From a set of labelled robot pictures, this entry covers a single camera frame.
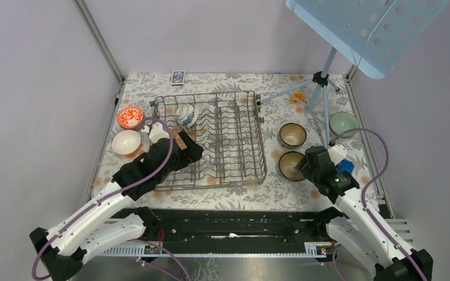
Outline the dark blue bowl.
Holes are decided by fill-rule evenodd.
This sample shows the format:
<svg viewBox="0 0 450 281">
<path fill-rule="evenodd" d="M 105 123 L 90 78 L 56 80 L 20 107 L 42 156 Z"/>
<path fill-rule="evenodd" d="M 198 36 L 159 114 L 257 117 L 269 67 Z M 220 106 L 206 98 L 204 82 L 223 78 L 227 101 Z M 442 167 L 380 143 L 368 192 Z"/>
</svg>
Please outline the dark blue bowl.
<svg viewBox="0 0 450 281">
<path fill-rule="evenodd" d="M 305 179 L 304 175 L 295 169 L 295 166 L 303 158 L 303 154 L 290 151 L 285 152 L 279 159 L 278 167 L 281 174 L 290 181 L 302 181 Z"/>
</svg>

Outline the orange bowl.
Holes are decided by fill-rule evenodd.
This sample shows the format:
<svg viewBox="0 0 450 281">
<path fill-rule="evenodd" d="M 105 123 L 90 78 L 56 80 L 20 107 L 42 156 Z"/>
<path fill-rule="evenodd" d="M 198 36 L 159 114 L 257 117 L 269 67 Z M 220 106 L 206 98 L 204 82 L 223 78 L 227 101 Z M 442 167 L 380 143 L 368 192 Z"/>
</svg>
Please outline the orange bowl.
<svg viewBox="0 0 450 281">
<path fill-rule="evenodd" d="M 112 149 L 118 155 L 133 155 L 140 147 L 141 136 L 138 132 L 126 130 L 118 133 L 112 140 Z"/>
</svg>

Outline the black patterned bowl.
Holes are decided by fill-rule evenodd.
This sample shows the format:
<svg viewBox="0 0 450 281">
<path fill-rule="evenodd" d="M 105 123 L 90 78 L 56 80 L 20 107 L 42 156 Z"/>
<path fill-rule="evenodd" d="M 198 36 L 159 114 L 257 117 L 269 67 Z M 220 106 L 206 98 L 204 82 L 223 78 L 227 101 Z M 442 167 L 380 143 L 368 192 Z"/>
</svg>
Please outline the black patterned bowl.
<svg viewBox="0 0 450 281">
<path fill-rule="evenodd" d="M 303 145 L 308 135 L 300 124 L 290 122 L 280 128 L 278 137 L 282 145 L 295 148 Z"/>
</svg>

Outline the red white bowl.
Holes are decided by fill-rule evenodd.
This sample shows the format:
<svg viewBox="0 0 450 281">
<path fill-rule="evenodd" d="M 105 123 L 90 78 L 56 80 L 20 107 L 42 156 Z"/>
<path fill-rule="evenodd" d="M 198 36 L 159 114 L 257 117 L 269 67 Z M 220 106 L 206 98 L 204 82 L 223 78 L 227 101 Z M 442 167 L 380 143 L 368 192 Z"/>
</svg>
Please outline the red white bowl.
<svg viewBox="0 0 450 281">
<path fill-rule="evenodd" d="M 144 111 L 136 106 L 122 109 L 117 115 L 117 123 L 123 129 L 135 129 L 145 118 Z"/>
</svg>

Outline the pale green bowl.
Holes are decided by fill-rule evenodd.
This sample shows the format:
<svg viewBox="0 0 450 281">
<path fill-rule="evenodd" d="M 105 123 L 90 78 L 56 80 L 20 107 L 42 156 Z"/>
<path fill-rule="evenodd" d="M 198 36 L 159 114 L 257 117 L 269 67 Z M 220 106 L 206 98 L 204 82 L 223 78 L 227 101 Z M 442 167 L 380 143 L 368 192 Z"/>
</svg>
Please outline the pale green bowl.
<svg viewBox="0 0 450 281">
<path fill-rule="evenodd" d="M 333 136 L 341 135 L 342 138 L 351 138 L 357 134 L 357 131 L 351 131 L 346 134 L 343 134 L 343 132 L 359 127 L 359 121 L 349 112 L 337 112 L 329 117 L 329 129 Z"/>
</svg>

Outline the grey wire dish rack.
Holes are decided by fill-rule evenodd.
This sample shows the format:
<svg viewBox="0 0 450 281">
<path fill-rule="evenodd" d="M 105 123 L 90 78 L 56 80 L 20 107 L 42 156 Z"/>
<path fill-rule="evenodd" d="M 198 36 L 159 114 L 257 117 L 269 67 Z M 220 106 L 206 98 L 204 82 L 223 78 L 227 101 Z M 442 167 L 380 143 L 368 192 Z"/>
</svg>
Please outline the grey wire dish rack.
<svg viewBox="0 0 450 281">
<path fill-rule="evenodd" d="M 185 130 L 204 149 L 202 158 L 172 172 L 156 189 L 196 190 L 261 184 L 267 174 L 261 136 L 263 119 L 258 116 L 254 91 L 166 95 L 149 104 L 152 115 L 170 128 Z M 197 121 L 177 124 L 180 104 L 196 104 Z"/>
</svg>

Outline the brown floral bowl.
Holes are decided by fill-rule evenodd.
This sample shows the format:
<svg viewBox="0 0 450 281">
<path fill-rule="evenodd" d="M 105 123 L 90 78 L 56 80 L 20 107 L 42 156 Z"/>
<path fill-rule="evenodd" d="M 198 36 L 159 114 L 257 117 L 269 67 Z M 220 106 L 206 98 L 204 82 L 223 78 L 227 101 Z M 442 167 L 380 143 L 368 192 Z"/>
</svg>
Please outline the brown floral bowl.
<svg viewBox="0 0 450 281">
<path fill-rule="evenodd" d="M 179 146 L 180 150 L 185 150 L 187 149 L 187 144 L 185 144 L 185 141 L 182 139 L 182 137 L 180 136 L 180 133 L 183 131 L 183 129 L 179 129 L 179 128 L 173 128 L 171 129 L 171 135 L 173 137 L 173 140 L 177 143 L 177 145 Z"/>
</svg>

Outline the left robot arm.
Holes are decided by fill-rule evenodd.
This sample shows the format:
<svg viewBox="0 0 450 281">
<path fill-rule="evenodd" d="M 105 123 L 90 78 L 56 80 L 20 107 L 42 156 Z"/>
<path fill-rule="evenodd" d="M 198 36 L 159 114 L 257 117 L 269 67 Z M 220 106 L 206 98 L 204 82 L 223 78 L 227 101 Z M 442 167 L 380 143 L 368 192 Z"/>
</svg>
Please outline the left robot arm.
<svg viewBox="0 0 450 281">
<path fill-rule="evenodd" d="M 175 138 L 160 138 L 147 152 L 122 165 L 104 189 L 69 218 L 49 229 L 34 229 L 29 235 L 37 252 L 32 278 L 68 280 L 90 259 L 125 241 L 163 238 L 159 219 L 148 207 L 136 208 L 113 225 L 103 225 L 154 191 L 170 173 L 198 162 L 203 151 L 185 131 L 178 132 Z M 44 277 L 36 274 L 39 263 L 48 272 Z"/>
</svg>

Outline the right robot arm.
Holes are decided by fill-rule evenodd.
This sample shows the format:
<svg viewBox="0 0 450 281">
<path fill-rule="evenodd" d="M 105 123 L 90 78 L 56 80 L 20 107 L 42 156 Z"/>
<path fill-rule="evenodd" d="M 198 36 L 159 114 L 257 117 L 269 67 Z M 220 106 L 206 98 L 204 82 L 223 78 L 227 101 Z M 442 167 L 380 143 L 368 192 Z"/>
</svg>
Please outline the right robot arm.
<svg viewBox="0 0 450 281">
<path fill-rule="evenodd" d="M 308 148 L 295 170 L 327 196 L 333 206 L 318 212 L 312 232 L 320 241 L 341 244 L 373 280 L 431 280 L 433 258 L 416 250 L 370 205 L 363 189 L 332 160 L 335 149 Z"/>
</svg>

